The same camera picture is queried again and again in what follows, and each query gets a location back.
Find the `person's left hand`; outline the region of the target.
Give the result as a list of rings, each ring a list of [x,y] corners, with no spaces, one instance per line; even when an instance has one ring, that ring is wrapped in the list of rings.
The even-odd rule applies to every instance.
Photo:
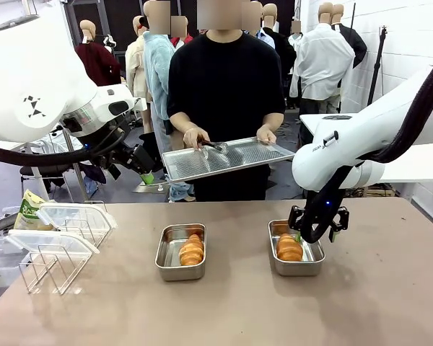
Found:
[[[266,145],[275,144],[276,136],[268,124],[262,125],[256,133],[257,139]]]

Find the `person's right hand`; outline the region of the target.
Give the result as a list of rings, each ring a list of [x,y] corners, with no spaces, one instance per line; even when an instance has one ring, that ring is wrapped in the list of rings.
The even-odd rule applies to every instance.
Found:
[[[192,127],[184,132],[183,142],[187,148],[199,149],[203,142],[208,141],[208,133],[200,127]]]

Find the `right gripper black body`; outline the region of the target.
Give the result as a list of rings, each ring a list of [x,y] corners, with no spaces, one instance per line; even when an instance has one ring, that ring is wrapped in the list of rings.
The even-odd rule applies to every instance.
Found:
[[[341,203],[343,201],[343,191],[342,190],[336,190],[331,193],[329,193],[324,202],[324,207],[326,210],[326,213],[331,216],[335,216],[338,212],[338,209],[341,206]]]

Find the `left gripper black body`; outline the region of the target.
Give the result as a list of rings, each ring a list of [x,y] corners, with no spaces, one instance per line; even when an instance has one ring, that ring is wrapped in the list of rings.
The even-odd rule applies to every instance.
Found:
[[[89,161],[91,164],[103,169],[109,168],[112,164],[120,164],[127,169],[133,169],[134,163],[131,155],[133,149],[124,142],[118,142],[102,148],[89,150],[89,156],[82,161]]]

